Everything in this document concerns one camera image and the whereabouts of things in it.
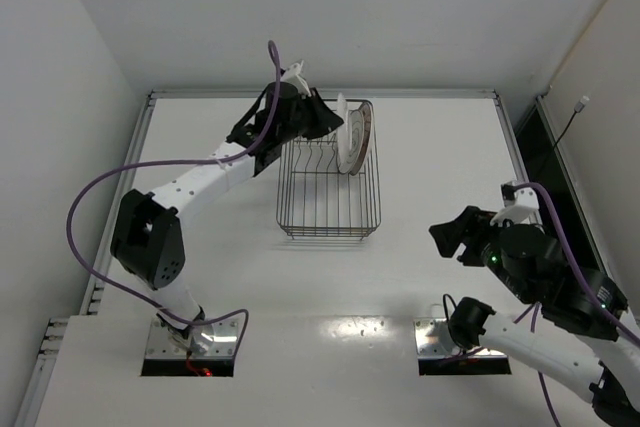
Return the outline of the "white plate dark rim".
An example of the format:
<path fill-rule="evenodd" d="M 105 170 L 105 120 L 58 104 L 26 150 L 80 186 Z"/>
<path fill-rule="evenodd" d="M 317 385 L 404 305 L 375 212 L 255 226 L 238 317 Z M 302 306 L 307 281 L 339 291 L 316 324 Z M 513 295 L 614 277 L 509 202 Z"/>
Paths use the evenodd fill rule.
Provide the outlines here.
<path fill-rule="evenodd" d="M 354 120 L 358 117 L 358 114 L 354 113 L 355 110 L 349 110 L 349 134 L 350 134 L 350 147 L 347 155 L 347 160 L 341 166 L 338 166 L 338 171 L 342 174 L 350 174 L 352 166 L 355 163 L 358 149 L 358 137 L 359 134 L 353 134 Z"/>

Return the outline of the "orange sunburst plate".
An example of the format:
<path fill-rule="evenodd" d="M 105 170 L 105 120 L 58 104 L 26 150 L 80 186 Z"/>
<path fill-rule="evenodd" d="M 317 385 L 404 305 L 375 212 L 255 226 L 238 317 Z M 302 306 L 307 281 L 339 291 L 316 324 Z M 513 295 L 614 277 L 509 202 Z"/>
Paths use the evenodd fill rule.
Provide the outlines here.
<path fill-rule="evenodd" d="M 354 120 L 353 134 L 358 133 L 358 149 L 351 174 L 359 173 L 369 155 L 374 137 L 374 113 L 370 102 L 364 102 L 354 111 L 358 117 Z"/>

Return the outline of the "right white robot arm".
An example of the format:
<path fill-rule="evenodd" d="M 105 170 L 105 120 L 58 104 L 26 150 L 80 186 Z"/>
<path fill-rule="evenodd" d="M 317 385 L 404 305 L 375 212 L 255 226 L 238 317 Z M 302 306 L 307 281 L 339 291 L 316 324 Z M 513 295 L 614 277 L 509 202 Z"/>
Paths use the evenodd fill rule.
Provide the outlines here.
<path fill-rule="evenodd" d="M 575 351 L 520 326 L 490 305 L 464 297 L 447 318 L 462 350 L 498 350 L 549 377 L 589 404 L 609 426 L 639 423 L 639 328 L 624 294 L 600 271 L 573 269 L 560 242 L 535 225 L 494 222 L 466 207 L 430 226 L 439 254 L 466 267 L 486 267 L 525 305 L 576 337 Z"/>

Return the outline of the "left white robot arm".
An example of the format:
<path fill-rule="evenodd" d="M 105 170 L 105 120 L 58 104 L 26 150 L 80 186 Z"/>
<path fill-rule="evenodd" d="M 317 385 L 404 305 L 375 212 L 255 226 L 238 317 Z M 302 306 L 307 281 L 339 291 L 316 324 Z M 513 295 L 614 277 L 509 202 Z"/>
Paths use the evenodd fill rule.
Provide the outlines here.
<path fill-rule="evenodd" d="M 272 82 L 207 164 L 147 193 L 133 189 L 123 196 L 111 255 L 161 305 L 158 316 L 175 337 L 187 341 L 205 318 L 182 274 L 188 221 L 208 203 L 278 160 L 285 144 L 298 137 L 321 138 L 343 124 L 343 117 L 316 90 L 303 95 L 290 83 Z"/>

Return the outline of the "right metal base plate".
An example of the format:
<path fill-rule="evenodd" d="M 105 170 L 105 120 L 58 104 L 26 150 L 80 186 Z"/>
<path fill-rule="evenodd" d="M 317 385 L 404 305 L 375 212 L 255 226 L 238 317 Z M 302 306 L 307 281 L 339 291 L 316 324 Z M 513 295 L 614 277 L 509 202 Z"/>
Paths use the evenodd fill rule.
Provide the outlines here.
<path fill-rule="evenodd" d="M 462 358 L 506 358 L 497 350 L 472 347 L 464 350 L 451 338 L 444 317 L 423 317 L 414 320 L 414 337 L 420 360 L 446 360 Z"/>

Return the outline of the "metal base plate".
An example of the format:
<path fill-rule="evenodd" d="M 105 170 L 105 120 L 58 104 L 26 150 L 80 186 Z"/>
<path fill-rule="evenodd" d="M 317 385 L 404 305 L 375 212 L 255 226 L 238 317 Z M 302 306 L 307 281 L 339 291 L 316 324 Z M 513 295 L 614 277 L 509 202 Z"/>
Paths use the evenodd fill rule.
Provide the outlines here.
<path fill-rule="evenodd" d="M 151 323 L 145 347 L 145 359 L 178 360 L 187 353 L 194 360 L 231 359 L 239 340 L 236 320 L 195 327 L 187 339 L 171 332 L 160 320 Z"/>
<path fill-rule="evenodd" d="M 423 317 L 414 320 L 414 337 L 420 360 L 446 360 L 462 358 L 506 358 L 497 350 L 472 347 L 464 350 L 451 338 L 444 317 Z"/>

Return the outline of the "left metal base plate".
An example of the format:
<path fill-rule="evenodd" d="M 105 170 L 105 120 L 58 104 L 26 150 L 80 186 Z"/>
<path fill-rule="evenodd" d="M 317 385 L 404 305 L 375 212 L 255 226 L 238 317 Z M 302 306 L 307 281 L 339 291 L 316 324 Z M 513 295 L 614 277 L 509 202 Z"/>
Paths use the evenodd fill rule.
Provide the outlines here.
<path fill-rule="evenodd" d="M 160 320 L 151 323 L 145 347 L 145 359 L 178 360 L 187 353 L 194 360 L 231 359 L 239 340 L 236 320 L 195 327 L 187 339 L 171 332 Z"/>

